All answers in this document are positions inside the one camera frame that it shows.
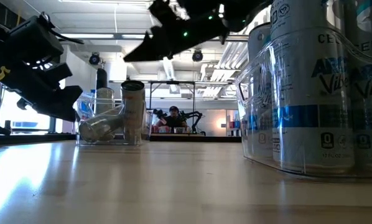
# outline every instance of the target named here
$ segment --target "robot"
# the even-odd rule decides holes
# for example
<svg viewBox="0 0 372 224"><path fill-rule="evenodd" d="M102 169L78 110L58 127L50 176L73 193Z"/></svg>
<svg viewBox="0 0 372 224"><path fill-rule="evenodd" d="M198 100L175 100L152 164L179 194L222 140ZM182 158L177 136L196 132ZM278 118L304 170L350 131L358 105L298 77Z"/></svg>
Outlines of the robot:
<svg viewBox="0 0 372 224"><path fill-rule="evenodd" d="M170 0L154 0L149 10L162 26L146 31L143 43L125 56L125 62L171 59L191 47L218 37L222 44L230 32L244 29L273 0L177 0L190 19L175 15Z"/></svg>
<svg viewBox="0 0 372 224"><path fill-rule="evenodd" d="M0 28L0 82L22 98L20 109L29 105L40 114L74 122L74 102L82 94L79 86L61 89L59 81L72 76L66 63L45 69L44 65L63 54L61 41L82 41L56 33L50 17L33 16L13 30Z"/></svg>

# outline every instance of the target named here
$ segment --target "clear plastic bin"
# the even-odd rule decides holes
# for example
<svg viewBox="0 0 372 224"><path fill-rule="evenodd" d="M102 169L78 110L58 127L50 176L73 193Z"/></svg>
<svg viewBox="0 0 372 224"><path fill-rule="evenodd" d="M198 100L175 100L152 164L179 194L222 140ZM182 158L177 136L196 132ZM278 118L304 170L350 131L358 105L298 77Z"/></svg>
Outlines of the clear plastic bin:
<svg viewBox="0 0 372 224"><path fill-rule="evenodd" d="M111 129L109 134L104 135L102 138L99 138L99 140L91 141L90 139L83 139L80 134L80 125L83 123L85 124L85 121L88 121L91 118L94 118L96 116L99 116L99 114L95 114L96 107L100 108L107 108L109 111L104 112L103 114L107 120L107 124L104 128ZM145 112L144 114L144 122L143 122L143 130L142 135L140 138L140 141L137 142L128 142L124 139L123 134L123 126L120 124L123 121L121 121L121 118L119 117L122 105L114 105L113 100L107 100L107 99L96 99L90 95L82 94L81 97L77 100L76 104L76 111L78 113L79 121L75 123L75 133L77 135L77 144L78 145L114 145L114 146L135 146L135 145L141 145L143 144L144 140L149 139L149 129L150 126L146 125L146 121L149 121L150 114Z"/></svg>
<svg viewBox="0 0 372 224"><path fill-rule="evenodd" d="M329 28L268 43L236 79L244 156L295 174L372 177L372 140L363 139L372 125L354 126L369 122L357 116L369 108L351 100L362 64L372 57Z"/></svg>

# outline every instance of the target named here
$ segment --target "cable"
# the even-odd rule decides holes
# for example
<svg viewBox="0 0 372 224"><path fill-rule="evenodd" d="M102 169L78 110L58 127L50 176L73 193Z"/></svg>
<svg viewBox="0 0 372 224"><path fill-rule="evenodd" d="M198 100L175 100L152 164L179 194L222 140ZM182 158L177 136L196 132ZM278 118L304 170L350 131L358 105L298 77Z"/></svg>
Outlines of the cable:
<svg viewBox="0 0 372 224"><path fill-rule="evenodd" d="M84 44L84 41L82 41L82 40L65 37L62 34L59 34L58 32L56 32L56 31L54 31L52 29L50 29L49 32L51 32L53 35L55 35L55 36L57 36L59 38L62 38L63 40L74 42L76 44Z"/></svg>
<svg viewBox="0 0 372 224"><path fill-rule="evenodd" d="M47 21L47 25L49 26L49 32L51 34L53 34L53 35L55 35L55 36L57 36L57 37L59 37L63 40L74 42L76 44L84 44L84 41L82 41L82 40L65 37L62 34L59 34L58 32L54 31L53 29L56 28L56 26L51 22L50 16L48 14L46 14L45 12L41 12L40 17L44 18Z"/></svg>

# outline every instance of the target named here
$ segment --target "table surface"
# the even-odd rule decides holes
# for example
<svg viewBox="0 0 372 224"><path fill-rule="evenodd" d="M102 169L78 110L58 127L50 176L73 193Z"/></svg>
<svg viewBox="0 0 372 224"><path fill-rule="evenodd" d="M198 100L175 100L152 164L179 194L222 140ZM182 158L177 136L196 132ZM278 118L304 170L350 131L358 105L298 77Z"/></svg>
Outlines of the table surface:
<svg viewBox="0 0 372 224"><path fill-rule="evenodd" d="M372 183L297 178L237 143L9 146L0 223L372 223Z"/></svg>

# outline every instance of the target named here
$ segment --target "fluorescent light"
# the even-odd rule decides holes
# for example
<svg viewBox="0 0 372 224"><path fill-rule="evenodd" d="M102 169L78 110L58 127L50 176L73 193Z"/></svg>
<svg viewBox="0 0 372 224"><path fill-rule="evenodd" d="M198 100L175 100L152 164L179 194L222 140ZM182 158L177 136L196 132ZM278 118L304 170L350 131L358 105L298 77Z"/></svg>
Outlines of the fluorescent light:
<svg viewBox="0 0 372 224"><path fill-rule="evenodd" d="M118 0L59 0L60 2L71 2L71 3L92 3L92 4L140 4L148 3L149 1L118 1Z"/></svg>
<svg viewBox="0 0 372 224"><path fill-rule="evenodd" d="M219 98L218 100L236 100L236 98Z"/></svg>
<svg viewBox="0 0 372 224"><path fill-rule="evenodd" d="M68 38L78 39L113 39L114 34L62 34Z"/></svg>
<svg viewBox="0 0 372 224"><path fill-rule="evenodd" d="M225 12L225 6L223 4L219 5L219 13L224 13Z"/></svg>
<svg viewBox="0 0 372 224"><path fill-rule="evenodd" d="M124 39L143 39L144 34L123 34L121 35Z"/></svg>
<svg viewBox="0 0 372 224"><path fill-rule="evenodd" d="M142 83L150 83L151 81L140 81L140 80L132 80L132 81L139 81L139 82L142 82ZM123 83L123 82L126 82L126 80L123 80L123 81L110 81L110 83Z"/></svg>
<svg viewBox="0 0 372 224"><path fill-rule="evenodd" d="M202 85L227 85L227 84L233 84L228 82L196 82L196 84L202 84Z"/></svg>

